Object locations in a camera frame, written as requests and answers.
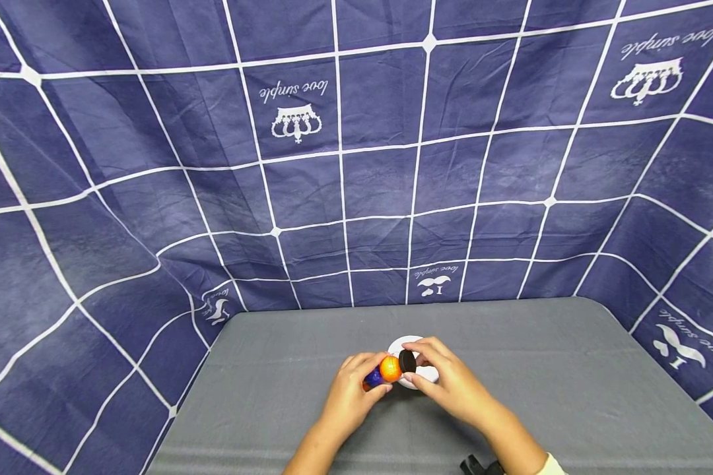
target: gray tablecloth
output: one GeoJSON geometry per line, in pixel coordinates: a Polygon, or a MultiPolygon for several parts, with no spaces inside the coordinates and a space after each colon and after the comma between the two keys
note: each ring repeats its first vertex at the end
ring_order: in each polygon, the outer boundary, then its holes
{"type": "MultiPolygon", "coordinates": [[[[602,306],[580,298],[271,311],[228,322],[149,475],[280,474],[349,354],[436,335],[576,474],[713,474],[713,423],[602,306]]],[[[461,474],[493,454],[396,385],[332,474],[461,474]]]]}

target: sleeve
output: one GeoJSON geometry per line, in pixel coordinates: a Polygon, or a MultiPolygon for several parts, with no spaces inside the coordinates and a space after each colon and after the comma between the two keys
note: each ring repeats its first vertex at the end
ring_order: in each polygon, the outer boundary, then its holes
{"type": "Polygon", "coordinates": [[[567,475],[552,454],[547,454],[547,463],[537,475],[567,475]]]}

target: navy blue backdrop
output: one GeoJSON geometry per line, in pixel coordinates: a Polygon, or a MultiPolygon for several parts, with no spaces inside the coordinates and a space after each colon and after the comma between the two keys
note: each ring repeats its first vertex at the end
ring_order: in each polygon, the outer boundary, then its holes
{"type": "Polygon", "coordinates": [[[571,295],[713,417],[713,0],[0,0],[0,474],[241,311],[571,295]]]}

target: blue object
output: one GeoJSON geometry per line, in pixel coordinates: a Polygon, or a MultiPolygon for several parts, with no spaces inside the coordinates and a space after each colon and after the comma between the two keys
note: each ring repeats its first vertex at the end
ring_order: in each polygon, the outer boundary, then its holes
{"type": "Polygon", "coordinates": [[[713,1],[0,1],[0,475],[241,311],[572,295],[713,418],[713,1]]]}
{"type": "Polygon", "coordinates": [[[375,386],[383,384],[385,381],[383,381],[383,376],[380,374],[380,366],[376,366],[375,369],[368,374],[364,382],[370,386],[370,388],[375,388],[375,386]]]}

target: hand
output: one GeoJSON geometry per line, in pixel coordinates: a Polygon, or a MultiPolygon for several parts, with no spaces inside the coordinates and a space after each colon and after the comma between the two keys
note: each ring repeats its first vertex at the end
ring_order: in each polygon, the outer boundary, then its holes
{"type": "Polygon", "coordinates": [[[372,406],[391,390],[391,385],[380,385],[366,392],[362,389],[362,381],[386,356],[386,352],[349,356],[335,375],[318,424],[341,441],[362,425],[372,406]]]}
{"type": "Polygon", "coordinates": [[[438,384],[411,372],[403,375],[405,379],[457,419],[480,428],[485,406],[493,398],[462,360],[435,336],[406,343],[403,347],[420,354],[417,365],[432,365],[438,370],[438,384]]]}

